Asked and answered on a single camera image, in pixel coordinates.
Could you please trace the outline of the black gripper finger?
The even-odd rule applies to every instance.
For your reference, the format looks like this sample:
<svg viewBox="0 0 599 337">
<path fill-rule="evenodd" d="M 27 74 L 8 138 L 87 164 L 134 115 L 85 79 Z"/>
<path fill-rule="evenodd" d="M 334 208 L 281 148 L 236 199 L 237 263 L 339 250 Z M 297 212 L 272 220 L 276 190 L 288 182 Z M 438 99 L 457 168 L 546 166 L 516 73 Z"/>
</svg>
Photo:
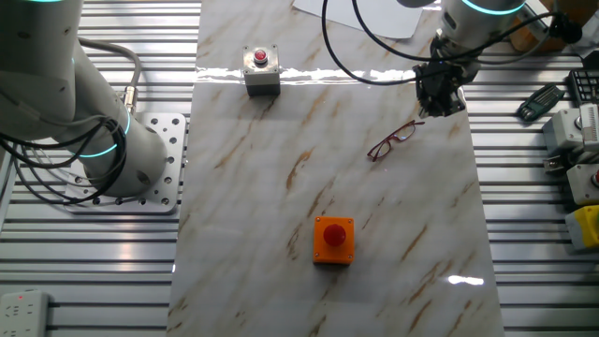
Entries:
<svg viewBox="0 0 599 337">
<path fill-rule="evenodd" d="M 459 88 L 448 95 L 445 103 L 444 116 L 449 117 L 450 115 L 464 110 L 466 110 L 466 101 L 463 90 Z"/>
<path fill-rule="evenodd" d="M 422 96 L 418 99 L 420 105 L 418 116 L 420 118 L 436 118 L 440 115 L 439 104 L 434 96 Z"/>
</svg>

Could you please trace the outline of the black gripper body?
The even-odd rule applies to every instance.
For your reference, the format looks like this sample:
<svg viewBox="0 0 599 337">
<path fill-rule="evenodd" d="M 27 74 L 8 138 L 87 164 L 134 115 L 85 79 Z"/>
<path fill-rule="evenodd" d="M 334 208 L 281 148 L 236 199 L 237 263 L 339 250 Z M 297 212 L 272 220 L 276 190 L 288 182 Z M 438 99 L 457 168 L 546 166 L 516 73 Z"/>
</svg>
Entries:
<svg viewBox="0 0 599 337">
<path fill-rule="evenodd" d="M 431 45 L 431 60 L 415 66 L 416 97 L 434 96 L 444 106 L 448 95 L 471 82 L 480 65 L 480 51 L 469 50 L 446 36 L 436 36 Z"/>
</svg>

